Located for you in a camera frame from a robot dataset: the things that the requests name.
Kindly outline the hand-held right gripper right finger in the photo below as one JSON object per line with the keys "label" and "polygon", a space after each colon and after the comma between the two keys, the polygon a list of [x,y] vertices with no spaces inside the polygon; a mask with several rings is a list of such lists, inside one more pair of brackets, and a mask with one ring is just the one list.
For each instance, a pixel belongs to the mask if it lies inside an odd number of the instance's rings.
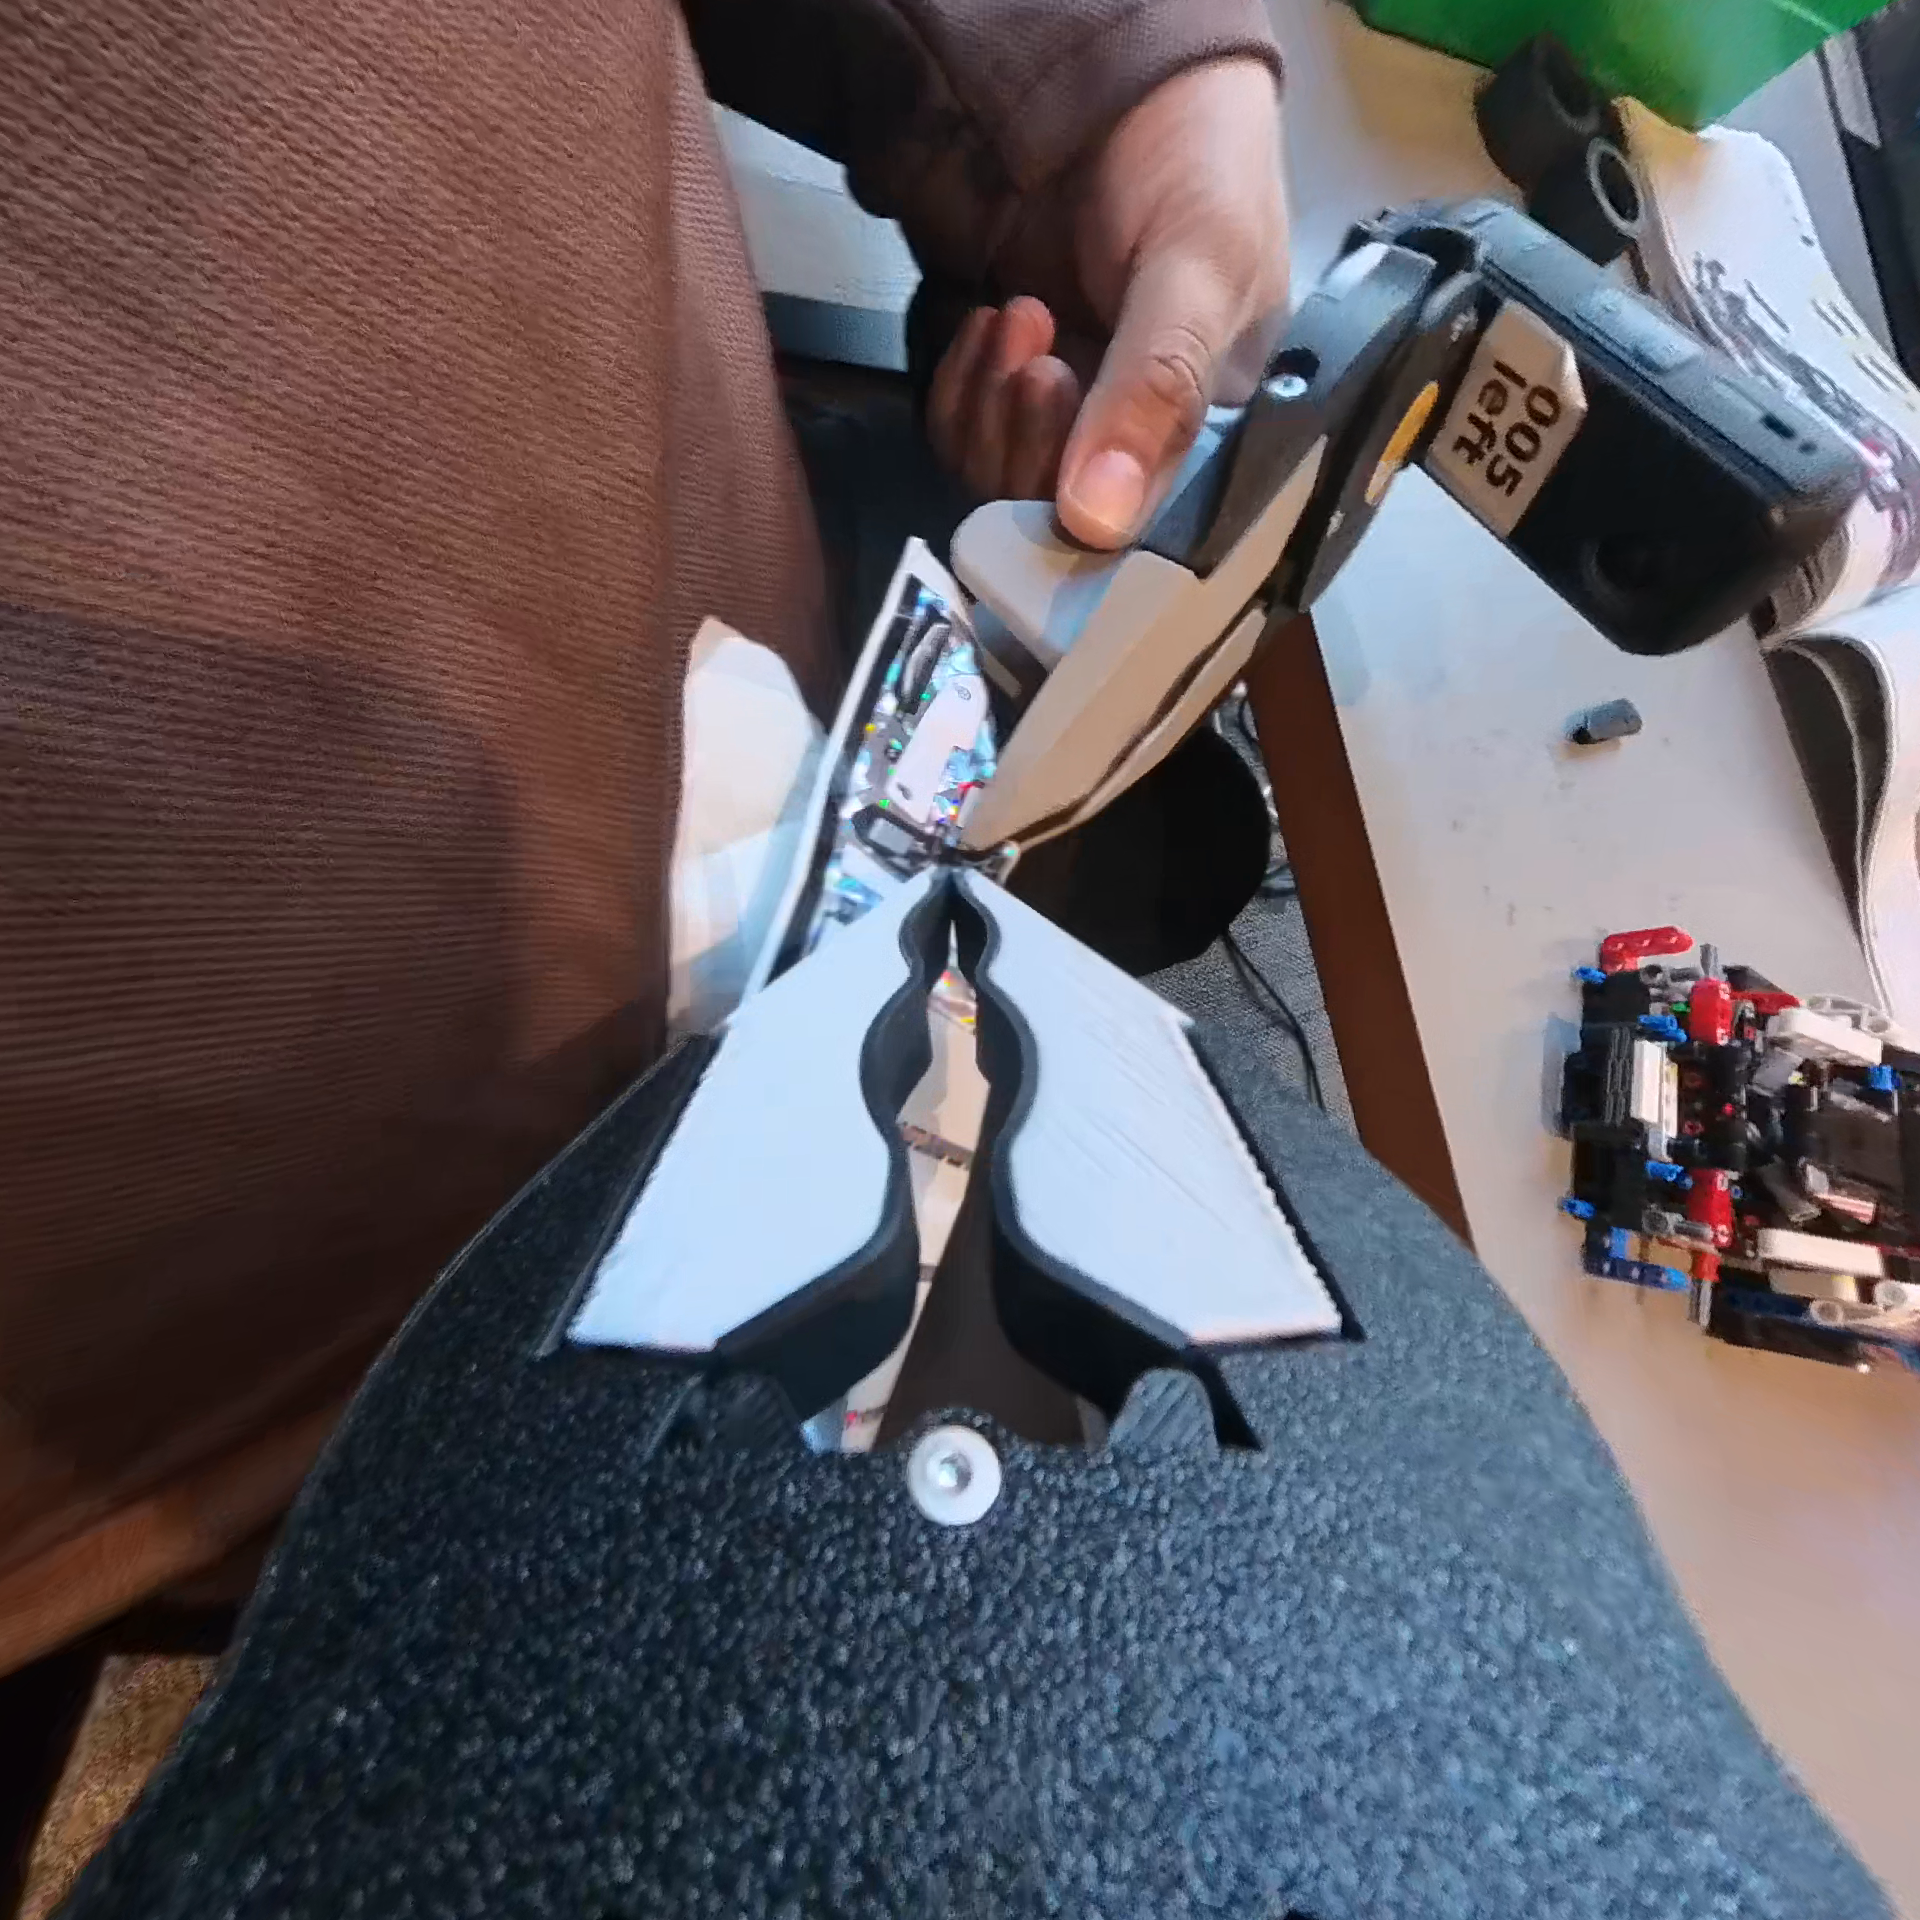
{"label": "hand-held right gripper right finger", "polygon": [[1227,1357],[1338,1338],[1338,1293],[1194,1025],[984,875],[961,875],[986,1116],[986,1285],[1008,1347],[1109,1436],[1145,1378],[1262,1452]]}

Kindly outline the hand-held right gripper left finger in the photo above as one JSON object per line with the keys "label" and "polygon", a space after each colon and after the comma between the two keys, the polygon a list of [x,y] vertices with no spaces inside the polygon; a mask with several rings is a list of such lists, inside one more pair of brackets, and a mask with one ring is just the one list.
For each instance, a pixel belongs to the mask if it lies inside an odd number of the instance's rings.
{"label": "hand-held right gripper left finger", "polygon": [[955,878],[921,875],[747,996],[711,1043],[565,1343],[823,1414],[911,1329],[921,1241],[901,1107]]}

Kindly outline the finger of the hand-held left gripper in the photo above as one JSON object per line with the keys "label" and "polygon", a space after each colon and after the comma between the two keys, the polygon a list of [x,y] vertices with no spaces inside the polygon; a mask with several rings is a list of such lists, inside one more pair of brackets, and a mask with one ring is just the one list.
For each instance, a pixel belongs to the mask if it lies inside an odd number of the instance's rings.
{"label": "finger of the hand-held left gripper", "polygon": [[999,749],[984,822],[1085,822],[1153,772],[1262,633],[1263,567],[1006,553],[979,602],[1053,668]]}
{"label": "finger of the hand-held left gripper", "polygon": [[1263,609],[1210,637],[1115,617],[1073,641],[999,749],[973,851],[1028,851],[1115,803],[1240,678],[1263,630]]}

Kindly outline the holographic sticker sheet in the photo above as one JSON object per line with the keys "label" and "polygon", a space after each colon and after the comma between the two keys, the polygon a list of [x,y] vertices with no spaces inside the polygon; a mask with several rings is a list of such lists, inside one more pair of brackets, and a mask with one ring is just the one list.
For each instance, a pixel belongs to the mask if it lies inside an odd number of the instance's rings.
{"label": "holographic sticker sheet", "polygon": [[[915,833],[951,843],[995,772],[989,690],[973,623],[924,542],[907,542],[868,641],[877,661],[828,783],[823,878],[804,883],[801,954],[895,890]],[[714,1030],[747,989],[757,951],[783,923],[807,799],[828,734],[789,668],[753,641],[706,619],[684,687],[684,789],[671,854],[671,1036]],[[947,971],[927,1000],[931,1068],[901,1107],[921,1276],[918,1325],[955,1233],[986,1116],[973,1059],[975,996]]]}

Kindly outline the person's left forearm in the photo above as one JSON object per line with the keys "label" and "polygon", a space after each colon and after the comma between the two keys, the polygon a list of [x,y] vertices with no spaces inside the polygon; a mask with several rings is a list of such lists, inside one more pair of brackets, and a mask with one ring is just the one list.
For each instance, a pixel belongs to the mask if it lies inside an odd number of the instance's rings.
{"label": "person's left forearm", "polygon": [[1117,321],[1159,237],[1282,267],[1263,4],[686,4],[714,104],[843,165],[924,277]]}

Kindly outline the grey desk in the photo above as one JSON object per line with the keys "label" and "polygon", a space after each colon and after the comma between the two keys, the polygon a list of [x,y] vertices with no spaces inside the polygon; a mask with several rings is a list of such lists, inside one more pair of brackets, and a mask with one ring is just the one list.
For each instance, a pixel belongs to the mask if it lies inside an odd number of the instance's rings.
{"label": "grey desk", "polygon": [[[1262,711],[1333,772],[1286,851],[1367,1150],[1457,1221],[1614,1445],[1715,1660],[1918,1917],[1918,1378],[1732,1347],[1585,1276],[1551,1045],[1610,931],[1675,923],[1794,993],[1879,1000],[1743,626],[1633,661],[1420,470],[1279,641]],[[1633,700],[1641,734],[1572,749]]]}

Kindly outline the person's left hand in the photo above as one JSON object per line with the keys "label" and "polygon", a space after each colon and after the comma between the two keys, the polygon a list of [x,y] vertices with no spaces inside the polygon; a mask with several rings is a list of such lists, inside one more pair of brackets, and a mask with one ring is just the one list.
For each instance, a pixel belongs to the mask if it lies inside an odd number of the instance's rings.
{"label": "person's left hand", "polygon": [[1122,549],[1215,403],[1286,317],[1279,78],[1215,59],[1159,83],[989,255],[924,403],[979,498],[1053,497],[1067,538]]}

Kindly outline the open instruction book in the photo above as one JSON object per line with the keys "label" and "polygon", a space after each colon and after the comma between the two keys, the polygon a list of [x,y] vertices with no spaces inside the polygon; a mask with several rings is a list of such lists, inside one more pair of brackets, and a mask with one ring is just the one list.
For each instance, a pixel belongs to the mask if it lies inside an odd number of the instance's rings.
{"label": "open instruction book", "polygon": [[1638,102],[1620,113],[1657,299],[1866,459],[1843,532],[1752,626],[1881,1005],[1918,1025],[1918,384],[1767,136],[1677,132]]}

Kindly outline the green plastic bin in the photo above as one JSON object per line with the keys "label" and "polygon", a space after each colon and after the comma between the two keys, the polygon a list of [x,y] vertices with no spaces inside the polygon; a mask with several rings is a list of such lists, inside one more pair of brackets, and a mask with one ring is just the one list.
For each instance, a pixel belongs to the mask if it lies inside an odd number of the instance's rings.
{"label": "green plastic bin", "polygon": [[1354,4],[1377,33],[1500,70],[1551,35],[1610,95],[1702,132],[1889,4]]}

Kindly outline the toy brick race car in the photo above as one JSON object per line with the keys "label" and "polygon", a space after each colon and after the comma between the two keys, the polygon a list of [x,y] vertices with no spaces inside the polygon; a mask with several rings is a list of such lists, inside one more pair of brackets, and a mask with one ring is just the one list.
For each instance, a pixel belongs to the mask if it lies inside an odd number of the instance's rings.
{"label": "toy brick race car", "polygon": [[1732,1347],[1918,1374],[1918,1032],[1675,923],[1607,934],[1575,983],[1585,1273],[1685,1293]]}

